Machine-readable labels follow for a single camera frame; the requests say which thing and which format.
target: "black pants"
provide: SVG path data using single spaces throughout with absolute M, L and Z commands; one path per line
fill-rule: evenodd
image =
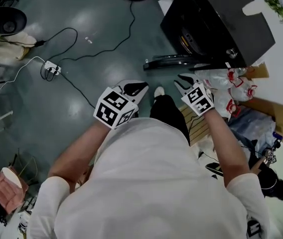
M 185 118 L 181 111 L 176 107 L 171 96 L 164 95 L 156 97 L 156 102 L 153 104 L 150 111 L 150 117 L 160 120 L 161 122 L 180 130 L 190 145 L 189 133 Z

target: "white t-shirt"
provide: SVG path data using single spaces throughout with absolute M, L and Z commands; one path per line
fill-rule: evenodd
M 28 239 L 241 239 L 250 217 L 267 237 L 258 177 L 244 174 L 225 188 L 175 128 L 133 119 L 109 133 L 98 155 L 90 179 L 71 195 L 62 178 L 42 184 Z

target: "white shoe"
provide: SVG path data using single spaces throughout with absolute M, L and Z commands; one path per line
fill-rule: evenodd
M 155 90 L 154 93 L 154 97 L 158 97 L 158 96 L 164 96 L 165 95 L 165 89 L 163 87 L 157 87 L 157 89 Z

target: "clear plastic bottle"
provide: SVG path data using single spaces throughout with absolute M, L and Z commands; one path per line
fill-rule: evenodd
M 256 87 L 257 85 L 253 85 L 253 82 L 246 77 L 241 77 L 231 87 L 229 93 L 234 100 L 245 102 L 253 98 Z
M 227 90 L 217 90 L 214 94 L 214 106 L 216 111 L 224 118 L 230 118 L 232 114 L 237 110 L 237 106 Z
M 243 76 L 246 72 L 247 72 L 247 68 L 245 67 L 240 67 L 240 68 L 236 68 L 235 72 L 237 72 L 238 76 Z
M 217 90 L 227 90 L 233 86 L 238 74 L 233 69 L 213 69 L 195 71 L 198 76 L 209 88 Z

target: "sleeve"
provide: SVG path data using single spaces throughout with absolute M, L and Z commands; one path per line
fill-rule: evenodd
M 52 237 L 57 211 L 69 194 L 69 184 L 60 177 L 50 177 L 43 182 L 27 225 L 28 239 Z
M 242 174 L 230 181 L 227 190 L 237 197 L 246 208 L 248 220 L 254 219 L 259 222 L 262 231 L 261 237 L 268 238 L 270 217 L 257 175 L 253 173 Z

